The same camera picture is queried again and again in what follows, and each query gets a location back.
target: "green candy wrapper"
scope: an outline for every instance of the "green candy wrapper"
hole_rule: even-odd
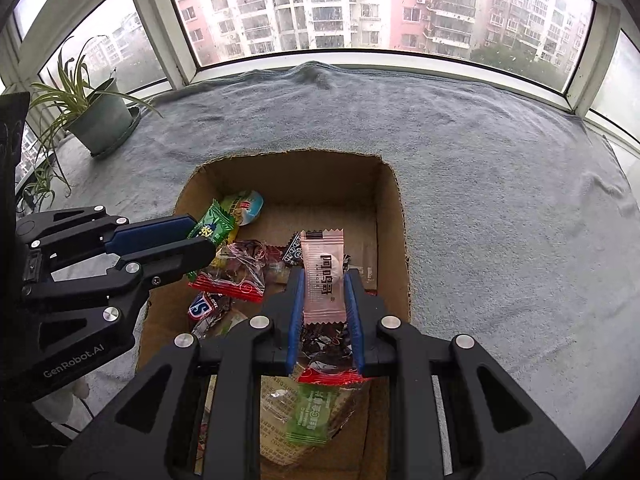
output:
[[[299,383],[298,402],[289,419],[287,440],[304,446],[321,446],[330,440],[329,416],[338,388]]]
[[[204,236],[211,240],[216,247],[219,247],[235,226],[236,221],[234,218],[220,207],[217,200],[214,200],[187,238]],[[191,281],[195,280],[197,275],[196,271],[187,273],[187,277]]]

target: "spider plant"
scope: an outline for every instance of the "spider plant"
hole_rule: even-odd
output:
[[[30,109],[38,106],[44,106],[44,108],[56,108],[60,113],[48,127],[44,129],[40,127],[38,129],[40,133],[36,134],[40,141],[38,154],[36,155],[36,163],[41,155],[44,155],[45,158],[43,163],[34,170],[36,181],[27,185],[24,192],[33,197],[35,210],[37,211],[42,208],[42,204],[47,197],[50,196],[51,202],[55,199],[56,193],[51,189],[53,179],[56,178],[62,181],[68,190],[66,195],[69,196],[71,194],[71,186],[69,185],[65,173],[60,166],[58,155],[56,153],[56,142],[58,140],[56,135],[60,130],[63,130],[67,124],[80,117],[100,95],[108,94],[121,97],[125,100],[148,108],[162,116],[152,105],[133,96],[120,92],[94,89],[91,85],[89,69],[84,62],[84,58],[86,57],[84,49],[91,40],[100,37],[104,36],[94,36],[85,42],[78,54],[78,60],[71,57],[63,62],[62,49],[64,47],[64,43],[62,44],[58,53],[57,66],[60,85],[53,78],[48,68],[47,73],[49,74],[51,85],[44,83],[31,84],[31,87],[34,89],[34,96],[31,101]],[[39,126],[42,126],[41,114]]]

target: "gray cloth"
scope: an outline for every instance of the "gray cloth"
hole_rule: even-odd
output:
[[[475,336],[587,463],[610,442],[640,392],[640,212],[608,143],[579,119],[485,84],[318,63],[156,103],[164,119],[146,113],[107,160],[76,139],[61,147],[74,190],[56,208],[103,204],[139,221],[171,214],[210,158],[380,155],[404,205],[412,323]],[[94,374],[96,408],[134,354]]]

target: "pink candy wrapper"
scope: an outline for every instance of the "pink candy wrapper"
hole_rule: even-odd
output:
[[[305,264],[305,324],[346,322],[344,308],[344,232],[302,231]]]

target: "silver screw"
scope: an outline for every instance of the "silver screw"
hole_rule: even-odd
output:
[[[460,334],[457,338],[456,338],[456,345],[458,345],[460,348],[472,348],[473,345],[475,345],[476,342],[475,340],[467,335],[467,334]]]
[[[178,348],[187,348],[193,344],[193,336],[191,334],[178,334],[174,343]]]
[[[119,315],[120,313],[118,312],[118,309],[115,308],[114,306],[108,306],[107,308],[104,309],[104,312],[102,313],[102,317],[104,318],[104,320],[109,322],[116,321]]]
[[[269,326],[269,318],[266,316],[253,316],[249,324],[254,328],[267,328]]]
[[[135,274],[140,270],[140,264],[138,262],[129,262],[124,267],[124,270],[126,270],[129,274]]]
[[[385,328],[398,328],[401,324],[401,321],[396,316],[385,316],[380,320],[382,326]]]

